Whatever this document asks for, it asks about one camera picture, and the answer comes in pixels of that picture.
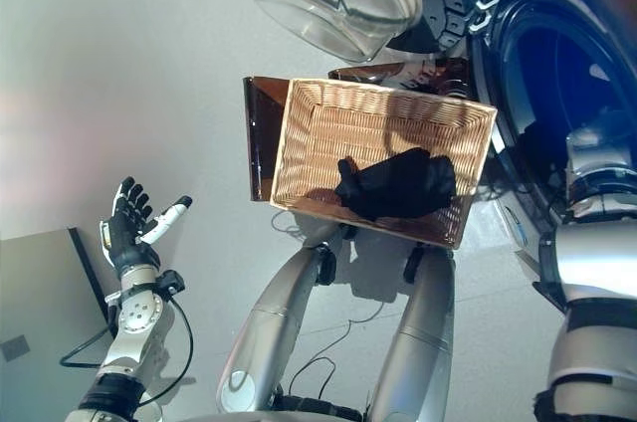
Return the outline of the black white robot left hand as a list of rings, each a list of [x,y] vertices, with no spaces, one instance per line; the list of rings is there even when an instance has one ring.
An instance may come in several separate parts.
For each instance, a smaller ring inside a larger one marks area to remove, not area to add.
[[[149,200],[143,186],[128,176],[114,194],[110,216],[100,221],[104,256],[119,275],[136,266],[148,265],[159,269],[160,258],[152,245],[193,203],[190,196],[183,195],[152,217]]]

